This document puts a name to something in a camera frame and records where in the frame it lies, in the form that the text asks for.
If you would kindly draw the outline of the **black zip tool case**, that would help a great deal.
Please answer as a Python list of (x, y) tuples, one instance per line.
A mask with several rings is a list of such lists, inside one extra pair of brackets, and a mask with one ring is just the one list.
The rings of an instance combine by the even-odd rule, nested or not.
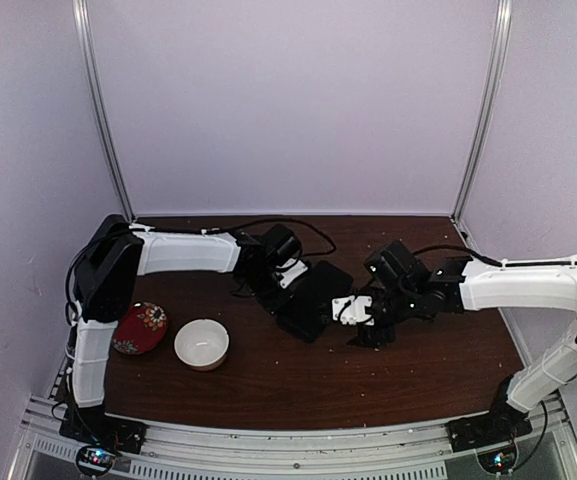
[(277, 314), (278, 327), (305, 343), (313, 343), (332, 320), (333, 300), (348, 296), (353, 281), (349, 273), (332, 263), (318, 262)]

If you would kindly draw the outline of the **white ceramic bowl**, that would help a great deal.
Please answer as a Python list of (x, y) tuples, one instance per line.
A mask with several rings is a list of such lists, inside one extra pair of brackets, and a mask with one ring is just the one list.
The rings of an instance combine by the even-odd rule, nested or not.
[(212, 319), (196, 319), (187, 323), (174, 339), (177, 358), (199, 372), (217, 369), (226, 360), (229, 346), (227, 329)]

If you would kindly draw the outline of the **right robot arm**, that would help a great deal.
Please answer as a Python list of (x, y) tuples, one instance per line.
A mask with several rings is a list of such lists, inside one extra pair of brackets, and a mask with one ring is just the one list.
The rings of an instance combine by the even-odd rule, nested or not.
[(499, 308), (573, 312), (573, 323), (538, 360), (498, 387), (481, 419), (487, 440), (503, 440), (537, 404), (577, 377), (577, 255), (545, 259), (494, 260), (466, 247), (429, 269), (418, 252), (395, 241), (369, 257), (365, 268), (377, 282), (332, 300), (332, 318), (355, 326), (356, 344), (378, 347), (394, 338), (395, 325), (440, 313), (461, 314)]

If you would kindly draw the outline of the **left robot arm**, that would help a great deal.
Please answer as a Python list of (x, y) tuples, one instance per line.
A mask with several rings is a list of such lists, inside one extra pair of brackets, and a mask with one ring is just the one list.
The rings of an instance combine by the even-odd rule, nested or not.
[(91, 444), (111, 436), (110, 419), (96, 409), (105, 400), (111, 340), (129, 309), (138, 277), (231, 274), (275, 314), (291, 299), (291, 285), (309, 269), (301, 251), (300, 240), (281, 223), (263, 234), (235, 227), (164, 231), (108, 216), (67, 273), (69, 393), (78, 408), (71, 420), (74, 429)]

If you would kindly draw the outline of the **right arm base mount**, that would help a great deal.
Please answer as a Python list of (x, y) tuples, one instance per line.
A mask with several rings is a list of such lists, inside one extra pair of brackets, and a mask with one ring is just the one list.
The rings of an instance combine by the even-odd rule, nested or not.
[(462, 417), (446, 424), (454, 453), (475, 450), (479, 466), (489, 474), (510, 474), (518, 465), (516, 440), (533, 431), (528, 414), (508, 403), (507, 377), (497, 388), (486, 413)]

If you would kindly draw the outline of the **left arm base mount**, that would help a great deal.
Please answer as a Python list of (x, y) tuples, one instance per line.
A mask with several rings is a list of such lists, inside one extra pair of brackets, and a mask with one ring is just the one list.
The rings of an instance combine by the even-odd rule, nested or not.
[(97, 479), (108, 474), (124, 454), (139, 454), (146, 431), (141, 421), (108, 415), (104, 403), (81, 407), (70, 402), (59, 434), (82, 443), (75, 466), (85, 478)]

